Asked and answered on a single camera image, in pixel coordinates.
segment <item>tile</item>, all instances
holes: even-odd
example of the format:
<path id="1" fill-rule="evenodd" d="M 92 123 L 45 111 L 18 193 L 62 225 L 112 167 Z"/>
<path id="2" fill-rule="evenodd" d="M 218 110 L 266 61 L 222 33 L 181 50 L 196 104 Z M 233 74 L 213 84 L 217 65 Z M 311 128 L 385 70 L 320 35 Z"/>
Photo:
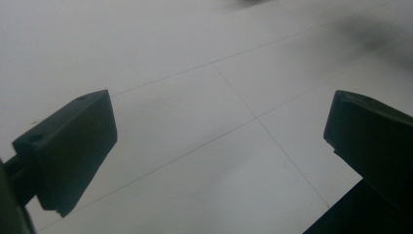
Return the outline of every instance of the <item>tile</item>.
<path id="1" fill-rule="evenodd" d="M 255 120 L 40 234 L 302 233 L 325 211 Z"/>
<path id="2" fill-rule="evenodd" d="M 75 209 L 253 118 L 211 65 L 114 96 L 112 105 L 118 142 Z"/>
<path id="3" fill-rule="evenodd" d="M 345 90 L 376 98 L 413 116 L 411 66 L 388 60 L 399 55 L 397 52 L 408 54 L 412 45 L 404 43 L 355 66 L 260 118 L 330 206 L 360 179 L 322 138 L 334 92 Z"/>
<path id="4" fill-rule="evenodd" d="M 413 35 L 381 19 L 386 11 L 355 15 L 215 66 L 259 116 Z"/>
<path id="5" fill-rule="evenodd" d="M 287 9 L 275 2 L 231 11 L 228 4 L 5 3 L 0 84 L 42 103 L 47 100 L 39 94 L 117 94 L 296 32 Z"/>

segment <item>black plastic part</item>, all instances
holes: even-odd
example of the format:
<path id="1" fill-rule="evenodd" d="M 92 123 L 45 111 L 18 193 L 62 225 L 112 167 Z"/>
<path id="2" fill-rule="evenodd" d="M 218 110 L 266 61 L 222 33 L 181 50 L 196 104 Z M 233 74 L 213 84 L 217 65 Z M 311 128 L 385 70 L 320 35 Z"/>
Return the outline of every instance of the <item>black plastic part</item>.
<path id="1" fill-rule="evenodd" d="M 411 234 L 413 213 L 397 209 L 360 181 L 305 234 Z"/>
<path id="2" fill-rule="evenodd" d="M 30 217 L 16 199 L 5 169 L 0 160 L 0 233 L 32 234 L 34 228 Z"/>
<path id="3" fill-rule="evenodd" d="M 22 165 L 17 171 L 35 176 L 34 193 L 43 209 L 66 216 L 116 141 L 108 92 L 91 93 L 72 100 L 13 142 Z"/>
<path id="4" fill-rule="evenodd" d="M 373 98 L 337 91 L 324 138 L 383 198 L 413 207 L 413 118 Z"/>

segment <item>white tile floor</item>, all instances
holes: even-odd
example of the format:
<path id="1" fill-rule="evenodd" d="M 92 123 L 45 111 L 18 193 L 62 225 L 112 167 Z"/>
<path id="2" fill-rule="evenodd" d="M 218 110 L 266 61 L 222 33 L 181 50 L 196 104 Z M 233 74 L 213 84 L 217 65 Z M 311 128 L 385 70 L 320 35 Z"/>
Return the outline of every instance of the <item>white tile floor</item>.
<path id="1" fill-rule="evenodd" d="M 360 177 L 334 91 L 413 115 L 409 0 L 0 0 L 0 148 L 108 89 L 119 141 L 39 233 L 302 233 Z"/>

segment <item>floor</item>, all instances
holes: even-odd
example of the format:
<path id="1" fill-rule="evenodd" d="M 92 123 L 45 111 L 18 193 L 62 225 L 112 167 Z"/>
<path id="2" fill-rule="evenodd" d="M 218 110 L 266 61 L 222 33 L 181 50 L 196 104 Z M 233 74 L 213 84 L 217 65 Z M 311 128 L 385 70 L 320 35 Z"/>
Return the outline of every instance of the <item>floor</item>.
<path id="1" fill-rule="evenodd" d="M 358 181 L 323 140 L 336 90 L 413 115 L 410 0 L 0 1 L 0 148 L 111 94 L 119 139 L 41 234 L 302 233 Z"/>

